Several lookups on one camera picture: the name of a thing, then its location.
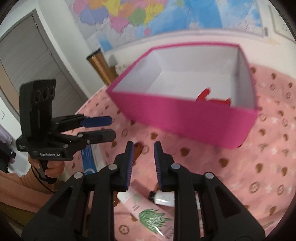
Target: human hand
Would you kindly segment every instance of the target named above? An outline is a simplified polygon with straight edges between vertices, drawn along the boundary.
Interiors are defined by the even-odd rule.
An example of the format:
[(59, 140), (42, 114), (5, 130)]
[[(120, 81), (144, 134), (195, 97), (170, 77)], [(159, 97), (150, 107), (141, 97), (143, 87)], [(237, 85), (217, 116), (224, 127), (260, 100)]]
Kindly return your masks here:
[[(37, 169), (40, 168), (40, 163), (38, 160), (35, 160), (29, 156), (28, 161), (33, 167)], [(44, 174), (51, 178), (57, 178), (63, 173), (65, 169), (65, 162), (64, 161), (48, 161), (47, 167), (48, 168), (45, 170)]]

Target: aloe vera print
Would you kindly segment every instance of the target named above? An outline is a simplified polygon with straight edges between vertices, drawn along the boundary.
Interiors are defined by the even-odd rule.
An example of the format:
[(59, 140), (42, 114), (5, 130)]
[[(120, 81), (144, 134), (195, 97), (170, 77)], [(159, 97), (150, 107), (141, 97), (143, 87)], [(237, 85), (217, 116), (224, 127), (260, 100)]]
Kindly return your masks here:
[(139, 213), (140, 222), (151, 230), (153, 233), (158, 233), (160, 227), (166, 227), (166, 221), (171, 221), (170, 218), (164, 218), (164, 213), (157, 213), (158, 209), (146, 209)]

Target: door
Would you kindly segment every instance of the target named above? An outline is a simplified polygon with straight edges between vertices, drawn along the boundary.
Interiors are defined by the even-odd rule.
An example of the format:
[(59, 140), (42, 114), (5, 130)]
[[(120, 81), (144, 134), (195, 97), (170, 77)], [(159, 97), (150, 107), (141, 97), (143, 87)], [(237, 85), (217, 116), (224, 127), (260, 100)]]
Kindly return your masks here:
[(74, 114), (83, 105), (84, 100), (66, 78), (44, 43), (32, 15), (22, 20), (2, 38), (0, 61), (0, 74), (4, 75), (4, 70), (7, 75), (6, 78), (1, 78), (5, 81), (5, 84), (1, 81), (1, 89), (15, 110), (18, 110), (15, 93), (19, 94), (20, 86), (41, 79), (57, 80), (53, 117)]

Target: cable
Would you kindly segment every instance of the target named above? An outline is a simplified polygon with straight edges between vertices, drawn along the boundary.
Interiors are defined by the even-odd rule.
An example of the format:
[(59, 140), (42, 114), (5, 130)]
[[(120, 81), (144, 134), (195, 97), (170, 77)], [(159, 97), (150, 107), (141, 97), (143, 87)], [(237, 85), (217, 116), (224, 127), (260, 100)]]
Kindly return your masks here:
[(48, 191), (50, 191), (50, 192), (52, 192), (52, 193), (55, 193), (54, 191), (52, 191), (52, 190), (50, 190), (47, 186), (45, 186), (40, 180), (39, 180), (39, 178), (36, 176), (36, 174), (35, 174), (35, 172), (34, 172), (34, 170), (33, 170), (33, 168), (36, 170), (36, 172), (38, 172), (38, 170), (37, 170), (37, 168), (36, 167), (34, 167), (34, 166), (31, 166), (31, 170), (32, 170), (32, 172), (33, 172), (33, 174), (34, 174), (34, 176), (36, 177), (36, 179), (42, 184), (42, 186), (44, 186)]

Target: pink box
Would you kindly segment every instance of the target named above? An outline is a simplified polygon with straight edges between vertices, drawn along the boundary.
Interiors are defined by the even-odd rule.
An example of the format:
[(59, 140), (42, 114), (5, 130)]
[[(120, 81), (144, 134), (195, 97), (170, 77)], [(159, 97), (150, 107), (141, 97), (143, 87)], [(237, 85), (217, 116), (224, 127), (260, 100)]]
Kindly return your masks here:
[[(210, 99), (197, 99), (206, 89)], [(124, 115), (200, 142), (236, 148), (257, 118), (256, 92), (239, 45), (184, 43), (154, 47), (107, 89)]]

